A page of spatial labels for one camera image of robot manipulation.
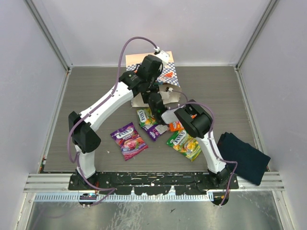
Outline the checkered paper bakery bag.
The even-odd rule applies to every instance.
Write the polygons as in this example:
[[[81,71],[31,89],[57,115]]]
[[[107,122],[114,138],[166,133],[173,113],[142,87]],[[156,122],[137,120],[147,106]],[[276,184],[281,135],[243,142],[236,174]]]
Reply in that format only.
[[[180,100],[181,87],[177,77],[176,67],[171,51],[166,51],[170,55],[170,60],[168,64],[163,68],[161,75],[157,78],[155,85],[159,86],[159,91],[163,91],[166,87],[169,90],[172,88],[172,101],[171,103],[178,103]],[[136,72],[136,67],[141,64],[143,59],[147,55],[154,55],[154,53],[144,53],[144,54],[133,54],[126,55],[126,71]]]

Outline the dark blue cloth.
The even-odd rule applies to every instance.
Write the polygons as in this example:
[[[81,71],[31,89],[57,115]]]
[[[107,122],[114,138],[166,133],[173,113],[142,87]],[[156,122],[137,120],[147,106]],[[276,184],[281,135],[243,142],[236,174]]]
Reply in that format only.
[[[217,143],[222,158],[237,162],[229,164],[231,170],[251,182],[260,185],[271,158],[248,143],[237,138],[233,133],[223,133]]]

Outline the yellow green Fox's candy bag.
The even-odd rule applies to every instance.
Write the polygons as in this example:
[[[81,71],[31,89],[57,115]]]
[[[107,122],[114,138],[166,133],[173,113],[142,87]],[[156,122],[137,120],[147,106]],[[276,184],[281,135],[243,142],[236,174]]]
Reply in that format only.
[[[175,131],[166,144],[190,161],[194,161],[201,153],[198,141],[191,137],[184,129]]]

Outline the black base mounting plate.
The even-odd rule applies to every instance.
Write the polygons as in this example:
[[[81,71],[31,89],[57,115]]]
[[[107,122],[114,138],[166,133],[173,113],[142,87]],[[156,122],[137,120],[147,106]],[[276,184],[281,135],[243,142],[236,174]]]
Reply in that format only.
[[[205,195],[207,191],[224,190],[228,181],[214,184],[208,172],[96,172],[89,182],[103,188],[101,194],[115,188],[117,195],[147,194]]]

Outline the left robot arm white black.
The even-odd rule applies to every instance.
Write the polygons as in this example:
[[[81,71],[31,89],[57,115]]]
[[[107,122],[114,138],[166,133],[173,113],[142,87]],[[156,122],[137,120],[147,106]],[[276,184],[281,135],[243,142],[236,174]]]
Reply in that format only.
[[[96,184],[94,153],[101,143],[96,131],[124,103],[149,91],[168,61],[169,54],[164,51],[146,55],[138,68],[124,72],[118,83],[96,103],[80,114],[72,112],[69,115],[70,138],[77,150],[79,185],[85,190]]]

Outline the orange snack packet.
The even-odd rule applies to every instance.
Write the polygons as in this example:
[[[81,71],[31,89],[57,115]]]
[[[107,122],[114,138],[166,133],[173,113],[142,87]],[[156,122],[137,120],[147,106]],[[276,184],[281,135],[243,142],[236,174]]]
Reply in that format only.
[[[172,122],[171,124],[169,124],[169,128],[171,132],[180,131],[184,129],[183,125],[179,121]]]

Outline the purple Fox's berries candy bag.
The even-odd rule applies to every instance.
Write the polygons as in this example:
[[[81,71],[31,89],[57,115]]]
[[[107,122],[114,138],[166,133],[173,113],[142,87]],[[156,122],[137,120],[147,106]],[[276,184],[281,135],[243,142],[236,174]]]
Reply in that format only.
[[[148,145],[139,135],[132,122],[112,132],[110,136],[120,147],[125,161],[135,157],[140,152],[148,148]]]

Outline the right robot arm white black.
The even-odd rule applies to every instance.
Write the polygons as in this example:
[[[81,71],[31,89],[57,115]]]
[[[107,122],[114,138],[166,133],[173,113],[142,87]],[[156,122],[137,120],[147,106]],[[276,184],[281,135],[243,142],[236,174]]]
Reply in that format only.
[[[210,182],[220,189],[231,181],[232,173],[222,158],[213,135],[213,116],[207,113],[195,100],[189,100],[177,108],[168,109],[157,92],[142,93],[154,119],[160,125],[179,121],[185,131],[198,141],[207,162]]]

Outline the small purple snack packet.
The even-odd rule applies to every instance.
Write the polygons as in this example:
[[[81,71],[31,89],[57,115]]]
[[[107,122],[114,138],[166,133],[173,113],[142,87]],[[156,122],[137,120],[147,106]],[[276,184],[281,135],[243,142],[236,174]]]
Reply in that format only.
[[[157,141],[157,139],[169,130],[167,125],[144,125],[142,129],[147,133],[152,141]]]

